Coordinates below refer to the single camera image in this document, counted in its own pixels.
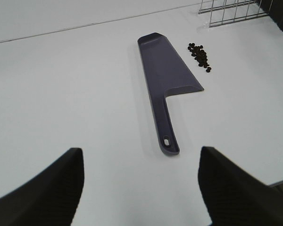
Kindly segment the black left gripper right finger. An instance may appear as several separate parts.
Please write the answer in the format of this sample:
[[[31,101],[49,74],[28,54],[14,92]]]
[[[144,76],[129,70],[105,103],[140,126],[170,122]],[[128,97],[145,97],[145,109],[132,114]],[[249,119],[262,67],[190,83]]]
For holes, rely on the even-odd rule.
[[[213,226],[283,226],[283,194],[214,147],[201,149],[198,184]]]

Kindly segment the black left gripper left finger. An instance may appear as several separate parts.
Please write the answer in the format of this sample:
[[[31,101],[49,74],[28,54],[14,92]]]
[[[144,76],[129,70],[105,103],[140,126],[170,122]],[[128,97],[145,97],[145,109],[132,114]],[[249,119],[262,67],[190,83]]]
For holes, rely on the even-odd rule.
[[[69,226],[83,186],[83,151],[70,148],[38,175],[0,198],[0,226]]]

